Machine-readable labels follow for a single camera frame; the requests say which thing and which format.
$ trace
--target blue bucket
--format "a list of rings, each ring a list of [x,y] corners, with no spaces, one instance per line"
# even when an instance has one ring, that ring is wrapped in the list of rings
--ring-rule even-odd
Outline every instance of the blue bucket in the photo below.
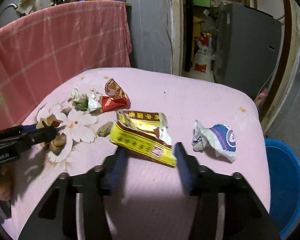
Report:
[[[270,216],[284,238],[300,213],[300,160],[285,143],[266,139],[271,201]]]

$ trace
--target wall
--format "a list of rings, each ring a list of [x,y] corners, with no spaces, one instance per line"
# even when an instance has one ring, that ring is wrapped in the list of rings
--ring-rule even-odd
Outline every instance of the wall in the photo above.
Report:
[[[273,16],[274,19],[279,19],[284,15],[284,6],[283,6],[283,0],[257,0],[258,3],[258,10],[263,11],[267,14],[270,14]],[[281,28],[281,43],[280,43],[280,49],[279,49],[279,56],[277,60],[277,64],[274,69],[274,74],[272,75],[270,79],[270,83],[268,85],[268,88],[271,88],[271,85],[273,83],[273,79],[275,76],[275,73],[278,69],[279,60],[282,52],[282,46],[283,46],[283,36],[284,36],[284,24]]]
[[[0,12],[9,4],[18,4],[19,0],[4,0]],[[42,0],[43,7],[51,0]],[[132,54],[132,67],[171,73],[171,44],[168,30],[171,32],[170,0],[127,0],[132,4],[127,9]],[[16,12],[9,8],[0,19],[0,28],[18,19]]]

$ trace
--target pink table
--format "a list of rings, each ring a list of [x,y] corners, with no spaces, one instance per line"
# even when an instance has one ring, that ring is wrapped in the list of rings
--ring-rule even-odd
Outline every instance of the pink table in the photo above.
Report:
[[[93,69],[55,89],[24,124],[34,123],[38,110],[44,105],[51,112],[66,106],[73,88],[88,95],[92,89],[104,93],[109,78],[114,78],[128,94],[130,109],[165,113],[173,144],[181,141],[186,151],[201,164],[222,174],[242,173],[269,211],[269,171],[258,111],[248,96],[223,85],[130,68]],[[75,119],[80,120],[82,126],[96,131],[115,118],[116,113],[109,112],[98,116],[98,120],[76,116],[67,122],[70,125]],[[191,141],[196,119],[206,127],[218,122],[230,126],[236,136],[234,163],[217,159],[211,150],[193,152]],[[89,140],[89,133],[85,134],[81,139]],[[65,152],[55,158],[51,154],[45,157],[40,146],[36,146],[18,161],[12,218],[3,225],[13,239],[18,238],[33,209],[60,173],[85,173],[116,149],[108,138],[99,137],[92,143],[81,142],[71,147],[67,144]],[[184,194],[177,169],[135,157],[128,160],[128,171],[120,190],[115,196],[105,198],[114,239],[187,239],[196,203],[196,197]]]

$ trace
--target human hand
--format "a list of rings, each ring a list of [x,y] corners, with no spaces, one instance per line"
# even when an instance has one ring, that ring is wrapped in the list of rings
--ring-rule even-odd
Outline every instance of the human hand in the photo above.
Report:
[[[13,168],[9,164],[2,166],[0,177],[0,200],[8,201],[11,198],[13,186]]]

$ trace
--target green box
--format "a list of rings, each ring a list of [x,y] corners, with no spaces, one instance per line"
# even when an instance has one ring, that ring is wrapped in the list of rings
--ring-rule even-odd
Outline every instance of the green box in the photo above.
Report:
[[[210,7],[210,0],[193,0],[193,5]]]

